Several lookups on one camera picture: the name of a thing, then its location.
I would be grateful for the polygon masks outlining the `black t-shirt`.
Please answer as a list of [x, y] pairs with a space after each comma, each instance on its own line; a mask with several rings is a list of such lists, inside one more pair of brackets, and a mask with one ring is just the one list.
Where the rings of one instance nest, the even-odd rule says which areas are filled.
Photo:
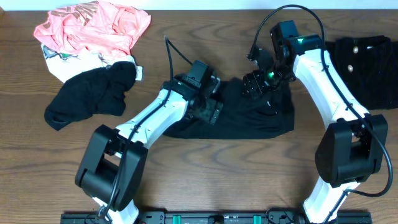
[[270, 139], [294, 130], [294, 105], [287, 83], [254, 100], [242, 94], [243, 81], [222, 81], [215, 99], [223, 103], [214, 125], [182, 119], [164, 135], [180, 139]]

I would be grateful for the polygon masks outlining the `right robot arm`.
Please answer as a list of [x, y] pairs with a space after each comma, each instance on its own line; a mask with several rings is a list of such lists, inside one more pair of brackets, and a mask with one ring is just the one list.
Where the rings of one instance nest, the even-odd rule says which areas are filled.
[[315, 153], [318, 180], [299, 210], [281, 216], [289, 223], [370, 223], [367, 213], [340, 212], [340, 207], [390, 161], [386, 119], [370, 114], [349, 91], [330, 62], [323, 34], [300, 35], [293, 21], [285, 21], [270, 36], [275, 63], [266, 67], [266, 51], [252, 44], [248, 59], [257, 69], [244, 77], [244, 93], [256, 99], [298, 79], [325, 125]]

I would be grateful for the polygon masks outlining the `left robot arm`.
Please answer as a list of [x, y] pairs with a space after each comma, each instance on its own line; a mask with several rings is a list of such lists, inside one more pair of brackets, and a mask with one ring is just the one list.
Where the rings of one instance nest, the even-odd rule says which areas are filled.
[[98, 127], [89, 141], [75, 183], [99, 204], [96, 213], [77, 214], [72, 223], [134, 223], [133, 198], [149, 148], [174, 123], [200, 119], [215, 124], [223, 107], [211, 98], [220, 85], [216, 72], [193, 62], [188, 73], [164, 82], [157, 98], [133, 119], [112, 129]]

